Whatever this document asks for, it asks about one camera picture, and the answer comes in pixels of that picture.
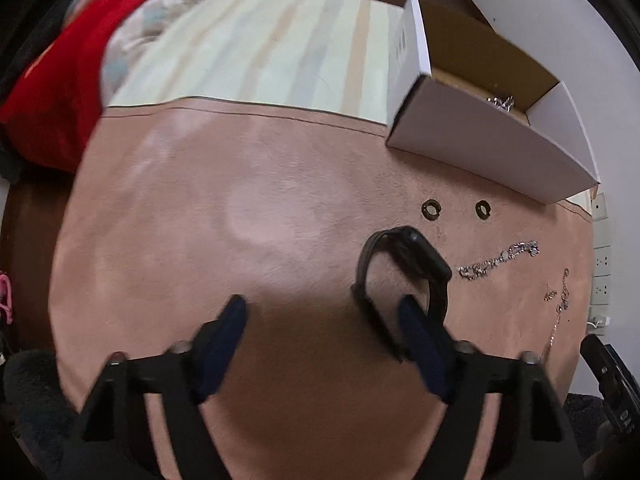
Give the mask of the white cardboard box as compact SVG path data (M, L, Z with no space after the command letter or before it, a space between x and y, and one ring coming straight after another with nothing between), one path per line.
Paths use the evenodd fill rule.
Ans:
M566 84L491 27L407 0L390 36L391 148L549 205L600 182Z

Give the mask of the striped table cloth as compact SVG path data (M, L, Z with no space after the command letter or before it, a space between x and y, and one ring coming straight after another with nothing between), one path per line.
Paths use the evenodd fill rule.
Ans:
M151 42L110 103L200 96L386 124L400 14L376 0L205 0Z

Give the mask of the pink object on floor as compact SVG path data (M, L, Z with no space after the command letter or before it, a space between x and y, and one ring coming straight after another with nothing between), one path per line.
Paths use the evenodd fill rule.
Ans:
M0 273L0 309L6 317L6 324L11 325L13 322L13 306L12 306L12 287L9 277Z

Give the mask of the black smart watch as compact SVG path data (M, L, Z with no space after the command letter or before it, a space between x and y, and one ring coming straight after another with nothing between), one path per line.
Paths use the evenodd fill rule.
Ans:
M427 238L413 226L371 234L361 249L352 299L374 336L397 361L414 352L401 333L398 309L408 299L421 326L442 325L448 310L452 271Z

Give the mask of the red bed blanket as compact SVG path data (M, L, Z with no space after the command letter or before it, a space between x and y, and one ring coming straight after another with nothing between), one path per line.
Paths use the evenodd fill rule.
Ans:
M96 0L18 78L1 127L36 165L76 172L102 115L100 71L108 40L146 0Z

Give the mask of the small silver earring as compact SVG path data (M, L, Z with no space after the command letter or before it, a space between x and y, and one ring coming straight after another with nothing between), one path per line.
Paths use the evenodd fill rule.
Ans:
M548 292L544 294L544 301L551 301L557 294L558 292L556 290L548 290Z

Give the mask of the white power strip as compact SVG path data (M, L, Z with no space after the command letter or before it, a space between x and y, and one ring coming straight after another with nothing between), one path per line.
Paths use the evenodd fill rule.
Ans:
M611 303L612 235L608 204L602 190L591 201L593 226L593 270L587 333L603 338L611 324L608 307Z

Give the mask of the pink suede table cloth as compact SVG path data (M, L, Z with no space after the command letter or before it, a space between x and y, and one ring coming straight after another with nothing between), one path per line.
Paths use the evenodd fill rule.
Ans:
M536 242L536 256L453 278L446 325L494 356L544 354L567 394L593 264L582 207L391 150L372 122L210 99L115 106L96 125L52 266L62 389L81 406L110 354L162 353L241 295L246 331L203 408L232 476L409 479L442 404L350 293L363 244L393 226L454 268Z

